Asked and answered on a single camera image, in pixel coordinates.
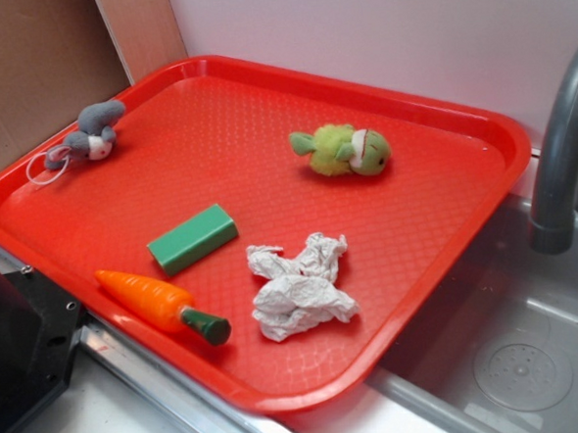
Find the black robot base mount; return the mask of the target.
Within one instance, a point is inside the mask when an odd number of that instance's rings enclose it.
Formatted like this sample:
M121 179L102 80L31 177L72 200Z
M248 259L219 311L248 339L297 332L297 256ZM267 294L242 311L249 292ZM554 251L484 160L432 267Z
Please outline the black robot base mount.
M80 300L39 271L0 272L0 433L17 433L66 391Z

